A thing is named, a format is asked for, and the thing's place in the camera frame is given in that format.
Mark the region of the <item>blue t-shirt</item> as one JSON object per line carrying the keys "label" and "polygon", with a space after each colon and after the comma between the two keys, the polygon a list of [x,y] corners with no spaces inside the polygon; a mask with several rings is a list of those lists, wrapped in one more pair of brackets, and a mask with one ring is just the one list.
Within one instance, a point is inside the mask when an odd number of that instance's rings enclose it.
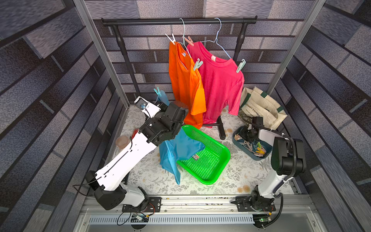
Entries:
{"label": "blue t-shirt", "polygon": [[173,174],[178,185],[181,182],[181,174],[177,167],[177,161],[188,160],[193,155],[205,149],[205,145],[190,138],[181,127],[173,140],[167,140],[159,145],[160,165],[163,169]]}

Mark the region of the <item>dusty pink clothespin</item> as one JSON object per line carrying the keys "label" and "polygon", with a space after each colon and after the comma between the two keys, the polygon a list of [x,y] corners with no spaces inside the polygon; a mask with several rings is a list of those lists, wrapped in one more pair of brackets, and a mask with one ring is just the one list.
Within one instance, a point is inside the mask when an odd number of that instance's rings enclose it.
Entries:
{"label": "dusty pink clothespin", "polygon": [[190,36],[188,36],[187,38],[184,37],[184,40],[190,45],[190,46],[194,46],[194,42],[193,40],[191,39]]}

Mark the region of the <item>floral table cloth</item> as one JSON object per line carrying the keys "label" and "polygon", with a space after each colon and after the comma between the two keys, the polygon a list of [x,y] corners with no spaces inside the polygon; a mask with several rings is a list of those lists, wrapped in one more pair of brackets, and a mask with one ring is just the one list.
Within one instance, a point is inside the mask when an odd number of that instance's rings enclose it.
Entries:
{"label": "floral table cloth", "polygon": [[271,158],[253,160],[233,142],[233,133],[243,125],[237,116],[223,109],[221,119],[224,124],[226,139],[221,140],[217,127],[202,127],[201,131],[226,146],[231,159],[218,180],[212,185],[205,185],[189,172],[179,167],[181,183],[177,184],[173,174],[164,170],[160,163],[159,149],[156,148],[145,156],[129,173],[128,185],[140,186],[149,195],[238,195],[249,194],[272,170]]}

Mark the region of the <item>white wire hanger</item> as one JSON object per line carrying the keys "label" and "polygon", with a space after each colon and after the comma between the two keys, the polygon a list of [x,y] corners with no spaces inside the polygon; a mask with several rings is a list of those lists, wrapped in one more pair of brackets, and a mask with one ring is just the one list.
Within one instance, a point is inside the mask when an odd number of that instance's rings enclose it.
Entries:
{"label": "white wire hanger", "polygon": [[187,49],[186,43],[185,43],[185,32],[186,32],[185,31],[186,30],[185,22],[184,22],[184,20],[182,18],[179,18],[179,19],[183,23],[183,36],[182,36],[183,42],[182,42],[182,45],[183,45],[184,49],[186,50],[186,52],[188,53],[189,57],[192,58],[191,55],[190,55],[190,53],[189,53],[189,51],[188,51],[188,49]]}

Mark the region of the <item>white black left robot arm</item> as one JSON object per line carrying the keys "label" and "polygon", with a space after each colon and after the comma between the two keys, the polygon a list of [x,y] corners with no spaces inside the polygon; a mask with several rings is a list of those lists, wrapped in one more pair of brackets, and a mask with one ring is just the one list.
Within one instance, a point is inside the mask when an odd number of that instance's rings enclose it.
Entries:
{"label": "white black left robot arm", "polygon": [[111,210],[120,204],[137,211],[147,208],[148,194],[141,187],[124,184],[124,177],[162,142],[173,140],[188,113],[188,107],[179,101],[166,105],[161,101],[151,103],[138,97],[135,105],[147,115],[145,123],[114,159],[96,172],[89,171],[85,176],[94,191],[96,201],[105,210]]}

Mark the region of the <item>sage green clothespin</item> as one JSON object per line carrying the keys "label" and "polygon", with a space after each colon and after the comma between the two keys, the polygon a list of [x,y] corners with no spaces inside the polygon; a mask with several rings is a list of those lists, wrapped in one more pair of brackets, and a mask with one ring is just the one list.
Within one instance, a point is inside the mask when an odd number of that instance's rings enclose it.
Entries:
{"label": "sage green clothespin", "polygon": [[200,59],[197,59],[197,61],[195,62],[194,66],[193,66],[193,71],[196,71],[202,65],[203,65],[203,61],[201,61]]}

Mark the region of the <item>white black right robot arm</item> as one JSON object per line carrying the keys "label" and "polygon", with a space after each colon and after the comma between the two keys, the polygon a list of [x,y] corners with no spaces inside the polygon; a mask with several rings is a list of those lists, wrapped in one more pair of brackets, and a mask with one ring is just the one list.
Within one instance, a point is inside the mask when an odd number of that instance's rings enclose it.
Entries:
{"label": "white black right robot arm", "polygon": [[252,117],[251,128],[240,132],[240,136],[250,145],[265,142],[271,146],[267,151],[262,145],[256,145],[264,155],[271,155],[271,168],[268,176],[251,193],[250,202],[255,207],[271,205],[274,199],[281,198],[279,189],[292,178],[306,170],[303,141],[284,133],[264,127],[262,117]]}

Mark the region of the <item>pink t-shirt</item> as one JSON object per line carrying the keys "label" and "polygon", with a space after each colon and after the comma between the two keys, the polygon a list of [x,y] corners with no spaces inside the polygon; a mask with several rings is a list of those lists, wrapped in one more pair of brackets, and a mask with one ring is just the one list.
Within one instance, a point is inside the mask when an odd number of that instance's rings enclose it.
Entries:
{"label": "pink t-shirt", "polygon": [[236,72],[235,61],[214,56],[201,42],[189,44],[187,49],[194,60],[203,62],[197,69],[205,92],[203,124],[215,123],[225,107],[228,107],[229,114],[238,115],[244,76],[242,72]]}

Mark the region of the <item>teal clothespin tray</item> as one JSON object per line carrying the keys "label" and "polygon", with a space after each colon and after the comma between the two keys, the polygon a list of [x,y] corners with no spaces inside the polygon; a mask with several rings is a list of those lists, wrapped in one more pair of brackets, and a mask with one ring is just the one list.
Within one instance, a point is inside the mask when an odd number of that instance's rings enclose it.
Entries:
{"label": "teal clothespin tray", "polygon": [[248,138],[248,127],[241,126],[234,133],[232,142],[253,160],[263,160],[272,152],[272,146],[265,141]]}

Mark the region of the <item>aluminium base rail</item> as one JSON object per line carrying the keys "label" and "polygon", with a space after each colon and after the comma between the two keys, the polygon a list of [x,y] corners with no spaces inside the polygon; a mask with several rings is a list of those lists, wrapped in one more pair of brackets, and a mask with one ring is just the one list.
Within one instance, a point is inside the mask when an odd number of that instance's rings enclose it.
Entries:
{"label": "aluminium base rail", "polygon": [[[86,231],[90,225],[147,225],[174,224],[253,224],[253,217],[266,216],[267,211],[254,211],[248,206],[233,204],[236,195],[160,195],[149,212],[130,213],[122,205],[104,210],[94,198],[88,198],[78,216],[75,231]],[[318,211],[309,195],[284,195],[281,216],[277,223],[295,225],[301,219],[313,230],[321,226]]]}

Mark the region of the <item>orange t-shirt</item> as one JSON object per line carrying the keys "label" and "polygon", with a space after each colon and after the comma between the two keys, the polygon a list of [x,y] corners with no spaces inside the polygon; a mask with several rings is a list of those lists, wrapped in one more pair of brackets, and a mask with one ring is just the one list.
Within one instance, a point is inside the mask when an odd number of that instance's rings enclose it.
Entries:
{"label": "orange t-shirt", "polygon": [[169,42],[169,77],[176,101],[188,107],[184,123],[200,129],[206,112],[202,77],[194,70],[195,62],[179,42]]}

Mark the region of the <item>white clothespin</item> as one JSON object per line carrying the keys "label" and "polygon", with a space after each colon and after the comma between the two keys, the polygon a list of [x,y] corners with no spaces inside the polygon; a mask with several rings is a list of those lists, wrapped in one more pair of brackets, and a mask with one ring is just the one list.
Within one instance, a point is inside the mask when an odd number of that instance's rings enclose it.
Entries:
{"label": "white clothespin", "polygon": [[172,36],[170,37],[168,34],[165,34],[166,37],[170,40],[170,42],[173,44],[173,45],[176,45],[176,39],[175,39],[175,36],[174,34],[172,33]]}

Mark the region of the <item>mint green clothespin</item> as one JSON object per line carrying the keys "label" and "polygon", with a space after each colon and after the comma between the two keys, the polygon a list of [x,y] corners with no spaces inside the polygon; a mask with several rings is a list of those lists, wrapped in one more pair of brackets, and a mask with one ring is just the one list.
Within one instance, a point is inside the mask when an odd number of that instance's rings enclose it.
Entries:
{"label": "mint green clothespin", "polygon": [[241,62],[238,64],[236,73],[239,73],[242,71],[243,67],[246,65],[246,60],[242,59]]}

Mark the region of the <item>light blue wire hanger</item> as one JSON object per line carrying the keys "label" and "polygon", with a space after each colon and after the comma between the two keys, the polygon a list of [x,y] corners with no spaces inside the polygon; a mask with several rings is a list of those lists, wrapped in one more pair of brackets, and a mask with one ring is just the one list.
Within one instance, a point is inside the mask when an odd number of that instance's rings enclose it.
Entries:
{"label": "light blue wire hanger", "polygon": [[218,45],[225,53],[226,55],[228,56],[229,59],[231,59],[231,56],[229,55],[229,53],[224,49],[224,47],[218,42],[218,36],[219,36],[219,32],[221,31],[222,29],[222,21],[220,18],[218,17],[215,17],[214,19],[218,20],[219,21],[219,24],[220,24],[220,27],[216,33],[216,36],[215,36],[215,39],[212,41],[212,40],[204,40],[204,41],[201,41],[201,43],[206,43],[206,42],[210,42],[210,43],[214,43],[216,45]]}

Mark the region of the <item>teal blue clothespin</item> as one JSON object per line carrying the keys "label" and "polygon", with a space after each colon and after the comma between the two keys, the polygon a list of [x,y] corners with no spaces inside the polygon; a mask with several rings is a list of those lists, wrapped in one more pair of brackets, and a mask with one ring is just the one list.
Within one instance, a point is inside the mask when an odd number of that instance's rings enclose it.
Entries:
{"label": "teal blue clothespin", "polygon": [[159,87],[154,88],[154,92],[157,94],[158,97],[162,96],[162,93],[161,93],[161,90],[159,89]]}

